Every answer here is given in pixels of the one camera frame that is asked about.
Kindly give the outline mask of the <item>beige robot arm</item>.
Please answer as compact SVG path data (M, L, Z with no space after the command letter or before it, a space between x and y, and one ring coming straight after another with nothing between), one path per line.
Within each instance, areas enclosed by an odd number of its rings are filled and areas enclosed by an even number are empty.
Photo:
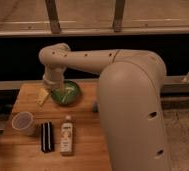
M64 70L99 76L97 106L112 171L171 171L160 91L166 66L147 50L73 51L65 43L39 52L44 86L64 88Z

